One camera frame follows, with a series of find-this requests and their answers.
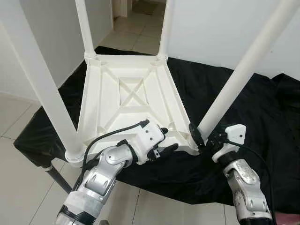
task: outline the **white pole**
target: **white pole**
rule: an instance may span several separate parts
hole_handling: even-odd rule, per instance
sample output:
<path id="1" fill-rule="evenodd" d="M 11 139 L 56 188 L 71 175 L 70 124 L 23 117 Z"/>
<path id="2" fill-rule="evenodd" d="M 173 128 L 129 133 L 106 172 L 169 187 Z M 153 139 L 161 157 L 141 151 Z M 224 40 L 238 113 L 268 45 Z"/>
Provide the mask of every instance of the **white pole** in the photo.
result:
<path id="1" fill-rule="evenodd" d="M 66 149 L 70 162 L 83 159 L 83 143 L 69 117 L 19 0 L 0 0 L 0 17 L 12 49 Z"/>
<path id="2" fill-rule="evenodd" d="M 94 50 L 92 35 L 90 33 L 90 24 L 86 11 L 85 0 L 75 0 L 75 3 L 83 39 L 84 57 L 92 59 L 95 58 L 96 53 Z"/>
<path id="3" fill-rule="evenodd" d="M 166 60 L 168 58 L 168 41 L 170 39 L 172 19 L 173 19 L 173 10 L 174 10 L 174 0 L 167 0 L 165 6 L 165 16 L 163 29 L 161 32 L 159 51 L 157 54 L 157 58 L 160 60 Z"/>
<path id="4" fill-rule="evenodd" d="M 198 126 L 204 140 L 211 134 L 223 115 L 253 75 L 257 65 L 269 52 L 297 11 L 300 0 L 281 0 L 246 54 L 238 63 L 227 83 Z"/>

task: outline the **tiled floor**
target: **tiled floor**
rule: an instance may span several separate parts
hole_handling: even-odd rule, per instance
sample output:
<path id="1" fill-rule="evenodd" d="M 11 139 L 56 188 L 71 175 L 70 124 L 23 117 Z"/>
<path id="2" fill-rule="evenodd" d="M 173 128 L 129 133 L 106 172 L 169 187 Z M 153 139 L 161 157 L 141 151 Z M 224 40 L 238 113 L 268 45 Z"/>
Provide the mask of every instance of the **tiled floor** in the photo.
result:
<path id="1" fill-rule="evenodd" d="M 154 15 L 119 18 L 102 45 L 156 54 L 164 5 Z M 67 194 L 41 168 L 35 167 L 13 141 L 38 105 L 0 95 L 0 221 L 5 225 L 51 225 Z M 79 169 L 61 160 L 54 166 L 72 185 Z M 189 205 L 118 182 L 97 219 L 111 225 L 238 224 L 235 209 L 218 203 Z"/>
<path id="2" fill-rule="evenodd" d="M 117 18 L 114 23 L 114 31 L 100 45 L 121 50 L 157 54 L 164 11 L 165 5 L 159 3 L 153 15 L 131 13 L 128 18 Z"/>

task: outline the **black sheet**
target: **black sheet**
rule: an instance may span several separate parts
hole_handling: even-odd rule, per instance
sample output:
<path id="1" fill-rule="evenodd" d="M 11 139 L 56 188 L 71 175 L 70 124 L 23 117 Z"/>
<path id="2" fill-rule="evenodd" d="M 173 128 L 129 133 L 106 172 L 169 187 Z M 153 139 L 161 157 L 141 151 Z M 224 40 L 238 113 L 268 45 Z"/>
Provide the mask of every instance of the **black sheet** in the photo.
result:
<path id="1" fill-rule="evenodd" d="M 140 55 L 106 47 L 99 54 Z M 168 67 L 194 124 L 199 124 L 232 70 L 169 58 Z M 77 127 L 86 65 L 83 62 L 59 89 Z M 254 74 L 220 124 L 247 126 L 245 144 L 266 160 L 274 179 L 275 208 L 300 213 L 300 82 L 280 74 L 273 79 Z M 36 166 L 48 167 L 54 158 L 64 159 L 65 149 L 43 108 L 40 108 L 14 143 Z M 241 154 L 261 178 L 267 200 L 266 171 L 250 152 Z M 232 193 L 209 152 L 195 157 L 175 152 L 168 159 L 133 165 L 117 177 L 125 183 L 186 203 L 232 204 Z"/>

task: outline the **black table leg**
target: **black table leg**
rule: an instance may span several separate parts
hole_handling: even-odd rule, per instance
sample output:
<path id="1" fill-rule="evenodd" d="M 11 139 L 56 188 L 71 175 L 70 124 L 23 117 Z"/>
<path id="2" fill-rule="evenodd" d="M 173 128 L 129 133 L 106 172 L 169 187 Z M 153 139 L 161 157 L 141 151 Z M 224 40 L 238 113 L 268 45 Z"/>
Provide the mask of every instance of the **black table leg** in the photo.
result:
<path id="1" fill-rule="evenodd" d="M 51 164 L 50 167 L 45 168 L 45 171 L 65 190 L 68 194 L 71 192 L 72 188 L 67 183 L 67 181 L 61 176 L 61 174 L 55 169 Z"/>

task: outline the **black fabric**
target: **black fabric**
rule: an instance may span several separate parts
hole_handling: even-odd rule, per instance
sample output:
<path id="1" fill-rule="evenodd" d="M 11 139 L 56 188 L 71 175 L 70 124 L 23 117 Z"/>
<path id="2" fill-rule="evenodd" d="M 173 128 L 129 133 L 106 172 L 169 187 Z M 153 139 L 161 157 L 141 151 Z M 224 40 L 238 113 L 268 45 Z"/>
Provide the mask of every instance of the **black fabric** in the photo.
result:
<path id="1" fill-rule="evenodd" d="M 96 52 L 140 55 L 105 47 Z M 168 67 L 191 122 L 199 124 L 232 70 L 173 58 L 169 58 Z M 82 63 L 59 90 L 75 127 L 85 70 Z M 300 213 L 299 96 L 300 82 L 287 75 L 269 79 L 254 74 L 220 122 L 247 126 L 245 144 L 266 160 L 274 179 L 275 208 L 286 213 Z M 15 147 L 37 166 L 48 166 L 54 158 L 64 159 L 64 147 L 42 108 L 16 139 Z M 239 154 L 258 173 L 269 199 L 263 165 L 251 152 L 240 150 Z M 231 190 L 209 152 L 197 157 L 174 152 L 169 158 L 130 166 L 117 179 L 186 203 L 232 204 Z"/>

